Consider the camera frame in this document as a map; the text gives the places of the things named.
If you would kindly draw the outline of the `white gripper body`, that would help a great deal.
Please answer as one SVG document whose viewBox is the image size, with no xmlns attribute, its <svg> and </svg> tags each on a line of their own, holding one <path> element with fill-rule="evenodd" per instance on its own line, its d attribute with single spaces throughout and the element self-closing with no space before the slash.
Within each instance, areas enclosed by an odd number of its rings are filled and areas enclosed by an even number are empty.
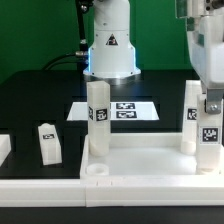
<svg viewBox="0 0 224 224">
<path fill-rule="evenodd" d="M 208 89 L 224 89 L 224 15 L 204 16 L 187 26 L 190 62 Z"/>
</svg>

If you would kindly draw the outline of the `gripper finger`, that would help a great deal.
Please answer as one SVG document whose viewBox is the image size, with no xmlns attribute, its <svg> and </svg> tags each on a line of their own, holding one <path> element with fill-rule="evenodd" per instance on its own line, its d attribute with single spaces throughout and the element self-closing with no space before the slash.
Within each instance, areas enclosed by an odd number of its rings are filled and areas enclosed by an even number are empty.
<svg viewBox="0 0 224 224">
<path fill-rule="evenodd" d="M 222 99 L 223 99 L 222 89 L 207 89 L 205 111 L 208 114 L 220 114 Z"/>
</svg>

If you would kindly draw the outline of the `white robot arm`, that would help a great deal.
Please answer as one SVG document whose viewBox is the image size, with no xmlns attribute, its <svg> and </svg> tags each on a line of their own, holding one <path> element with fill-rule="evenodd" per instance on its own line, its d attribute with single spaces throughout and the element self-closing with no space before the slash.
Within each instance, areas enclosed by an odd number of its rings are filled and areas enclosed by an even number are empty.
<svg viewBox="0 0 224 224">
<path fill-rule="evenodd" d="M 202 82 L 205 112 L 219 114 L 224 98 L 224 0 L 175 0 L 186 21 L 190 62 Z M 88 49 L 86 78 L 117 83 L 140 74 L 130 42 L 129 0 L 91 0 L 94 42 Z"/>
</svg>

